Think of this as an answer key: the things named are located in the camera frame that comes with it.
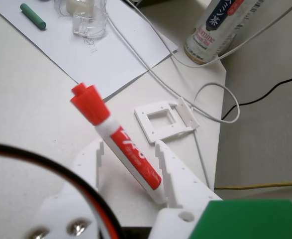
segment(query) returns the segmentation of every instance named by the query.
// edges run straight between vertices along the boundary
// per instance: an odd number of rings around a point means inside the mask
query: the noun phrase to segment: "white table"
[[[178,26],[176,32],[171,31],[171,28],[165,28],[168,22],[162,24],[160,17],[155,16],[155,10],[163,7],[176,11],[176,4],[181,4],[181,1],[162,3],[152,6],[154,11],[151,8],[144,11],[152,12],[150,18],[158,28],[182,47],[187,28]],[[204,3],[196,3],[196,6],[205,8],[209,1],[202,2]],[[188,28],[192,28],[196,18],[197,16],[191,17],[189,21],[192,22],[187,25]],[[182,48],[177,56],[191,63]],[[207,82],[224,85],[226,74],[220,62],[207,68],[192,69],[178,63],[175,65],[171,58],[160,63],[154,70],[189,100],[193,100],[198,89]],[[70,103],[71,88],[75,84],[32,42],[0,16],[0,143],[28,149],[63,165],[70,165],[81,149],[98,138],[93,126]],[[174,99],[146,73],[107,101],[112,114],[122,123],[156,170],[159,167],[154,156],[154,145],[148,143],[133,111],[137,106]],[[198,106],[215,117],[221,116],[222,103],[223,90],[215,86],[206,88],[196,101]],[[209,182],[214,185],[220,125],[197,113],[196,116],[200,123],[197,131]],[[205,182],[193,134],[184,134],[165,142]],[[102,163],[100,193],[122,226],[153,225],[160,207],[152,202],[107,147]],[[10,214],[14,217],[18,215],[19,222],[11,225],[18,228],[19,223],[25,223],[23,218],[31,219],[32,213],[43,199],[58,193],[61,185],[60,180],[47,176],[43,170],[0,160],[0,218],[7,218]],[[12,200],[21,205],[12,208]]]

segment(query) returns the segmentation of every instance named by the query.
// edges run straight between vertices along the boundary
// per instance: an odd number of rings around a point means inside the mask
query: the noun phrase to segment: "red marker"
[[[127,132],[110,114],[94,86],[78,84],[71,102],[91,122],[105,143],[158,204],[165,203],[160,175],[154,170]]]

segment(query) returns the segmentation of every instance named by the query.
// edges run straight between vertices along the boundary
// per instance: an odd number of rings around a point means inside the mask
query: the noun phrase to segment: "black wire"
[[[262,97],[258,98],[257,100],[254,100],[254,101],[251,101],[251,102],[248,102],[248,103],[243,103],[243,104],[239,104],[239,106],[246,106],[246,105],[250,105],[250,104],[253,104],[253,103],[256,103],[262,99],[264,99],[266,96],[268,96],[273,90],[275,90],[276,87],[282,85],[282,84],[285,84],[285,83],[288,83],[288,82],[291,82],[292,81],[292,78],[289,79],[289,80],[286,80],[286,81],[282,81],[282,82],[279,82],[277,83],[273,88],[270,89],[270,91],[268,91],[265,95],[263,95]],[[234,105],[226,114],[225,116],[222,117],[222,120],[224,120],[228,115],[229,113],[234,109],[236,108],[236,105]]]
[[[89,193],[89,195],[91,197],[93,197],[96,200],[96,202],[99,204],[99,206],[103,209],[104,213],[110,219],[113,227],[115,228],[118,237],[120,239],[124,238],[124,234],[123,234],[123,231],[121,229],[121,226],[120,226],[116,216],[114,215],[114,213],[112,212],[112,210],[108,206],[108,204],[98,194],[98,192],[95,191],[94,188],[92,188],[86,181],[84,181],[78,175],[76,175],[75,173],[73,173],[69,169],[65,168],[61,164],[58,164],[58,163],[56,163],[56,162],[54,162],[46,157],[40,156],[38,154],[29,152],[29,151],[26,151],[23,149],[0,144],[0,155],[9,156],[10,158],[14,158],[14,159],[21,160],[21,161],[31,162],[31,163],[34,163],[36,165],[41,165],[44,168],[46,168],[54,173],[59,173],[65,179],[68,179],[73,185],[74,185],[74,182],[79,184],[87,193]]]

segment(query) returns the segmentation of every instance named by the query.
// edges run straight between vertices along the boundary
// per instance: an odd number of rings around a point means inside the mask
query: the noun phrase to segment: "screw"
[[[48,235],[49,231],[47,229],[41,228],[37,229],[33,233],[30,234],[28,239],[44,239],[46,235]]]
[[[86,230],[87,226],[88,226],[88,223],[86,221],[77,220],[68,226],[67,231],[69,235],[77,237]]]

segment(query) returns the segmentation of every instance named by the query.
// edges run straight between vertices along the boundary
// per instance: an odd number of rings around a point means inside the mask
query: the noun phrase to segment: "green object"
[[[190,239],[292,239],[287,200],[211,201]]]
[[[20,6],[22,12],[41,30],[45,29],[46,23],[25,3]]]

